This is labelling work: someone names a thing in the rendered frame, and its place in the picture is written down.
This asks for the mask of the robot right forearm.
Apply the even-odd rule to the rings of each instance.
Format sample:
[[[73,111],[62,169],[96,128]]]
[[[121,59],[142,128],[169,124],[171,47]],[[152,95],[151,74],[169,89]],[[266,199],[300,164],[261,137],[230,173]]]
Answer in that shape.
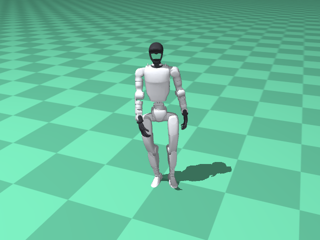
[[[135,120],[138,122],[139,119],[138,119],[138,116],[141,115],[142,116],[142,119],[143,119],[143,101],[141,100],[136,100],[136,92],[135,92],[135,95],[134,95],[134,104],[135,104]]]

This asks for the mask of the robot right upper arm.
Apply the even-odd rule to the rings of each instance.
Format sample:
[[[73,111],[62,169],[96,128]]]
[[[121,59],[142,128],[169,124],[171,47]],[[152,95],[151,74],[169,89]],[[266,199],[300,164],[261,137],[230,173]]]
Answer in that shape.
[[[144,76],[145,67],[138,68],[135,71],[135,88],[136,88],[136,100],[144,99],[143,92],[143,81],[142,77]]]

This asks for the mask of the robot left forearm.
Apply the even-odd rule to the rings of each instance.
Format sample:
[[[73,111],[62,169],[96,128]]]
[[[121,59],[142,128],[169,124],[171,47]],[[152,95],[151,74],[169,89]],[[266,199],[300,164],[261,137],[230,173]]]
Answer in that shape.
[[[185,92],[185,90],[184,90],[184,92]],[[177,98],[179,100],[179,106],[181,108],[182,114],[183,114],[183,110],[187,110],[187,113],[188,113],[187,103],[186,103],[186,94],[181,97],[177,97]]]

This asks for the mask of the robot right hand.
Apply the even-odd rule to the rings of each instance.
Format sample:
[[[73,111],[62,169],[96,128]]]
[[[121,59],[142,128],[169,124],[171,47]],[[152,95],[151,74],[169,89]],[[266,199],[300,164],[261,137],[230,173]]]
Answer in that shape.
[[[149,132],[149,130],[144,127],[143,121],[144,121],[144,120],[143,120],[142,116],[139,115],[139,116],[138,116],[138,121],[137,121],[136,123],[137,123],[138,126],[139,126],[139,130],[141,131],[141,134],[142,134],[144,137],[150,137],[151,135],[148,135],[148,134],[146,133],[146,131]]]

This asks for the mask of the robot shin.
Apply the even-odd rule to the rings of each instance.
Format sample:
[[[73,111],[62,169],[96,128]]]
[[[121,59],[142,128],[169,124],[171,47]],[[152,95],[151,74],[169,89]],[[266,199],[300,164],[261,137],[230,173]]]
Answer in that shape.
[[[149,159],[150,166],[153,169],[155,177],[159,178],[159,176],[160,176],[160,171],[159,171],[159,153],[153,155],[151,152],[148,152],[148,159]]]
[[[171,175],[174,177],[175,167],[177,164],[177,150],[172,151],[171,154],[167,154],[168,164],[169,164],[169,176]]]

